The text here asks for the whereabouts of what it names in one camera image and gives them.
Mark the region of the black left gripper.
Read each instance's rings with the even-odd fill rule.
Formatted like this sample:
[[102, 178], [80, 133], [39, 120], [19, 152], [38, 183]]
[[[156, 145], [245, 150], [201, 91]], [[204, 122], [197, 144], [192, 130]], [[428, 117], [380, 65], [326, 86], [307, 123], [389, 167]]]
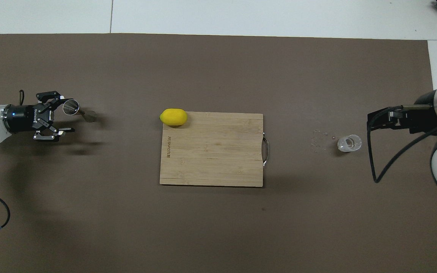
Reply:
[[[5, 126], [11, 133], [35, 132], [33, 140], [40, 142], [59, 142], [66, 133], [75, 132], [74, 128], [55, 128], [53, 111], [73, 98], [65, 98], [57, 91], [36, 94], [38, 104], [5, 106]], [[42, 135], [41, 131], [50, 130], [50, 135]]]

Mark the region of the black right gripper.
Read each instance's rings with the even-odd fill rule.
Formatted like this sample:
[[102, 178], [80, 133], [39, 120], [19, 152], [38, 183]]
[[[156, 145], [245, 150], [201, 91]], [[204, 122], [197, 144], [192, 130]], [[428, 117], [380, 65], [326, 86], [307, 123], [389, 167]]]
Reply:
[[[434, 105], [435, 90], [428, 92], [415, 100], [414, 104], [429, 104]], [[403, 107], [386, 107], [378, 111], [374, 111], [367, 115], [366, 130], [368, 132], [379, 129], [402, 130], [408, 129], [409, 133], [428, 132], [437, 127], [437, 114], [434, 108], [428, 110], [409, 110], [406, 112], [406, 118], [401, 113]]]

